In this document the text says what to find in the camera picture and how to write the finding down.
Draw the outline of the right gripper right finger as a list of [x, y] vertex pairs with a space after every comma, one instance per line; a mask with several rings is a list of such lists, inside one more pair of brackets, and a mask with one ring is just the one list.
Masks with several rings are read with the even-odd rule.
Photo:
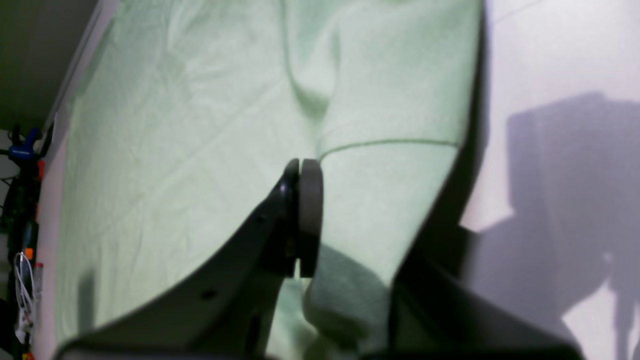
[[440, 266], [462, 251], [465, 232], [426, 221], [394, 278], [383, 350], [365, 360], [580, 360], [567, 340], [474, 294]]

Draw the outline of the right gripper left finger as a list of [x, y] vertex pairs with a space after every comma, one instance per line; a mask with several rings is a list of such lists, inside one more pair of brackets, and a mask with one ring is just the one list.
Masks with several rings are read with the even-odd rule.
[[292, 159], [225, 244], [160, 296], [64, 344], [57, 360], [265, 360], [286, 278], [314, 276], [323, 172]]

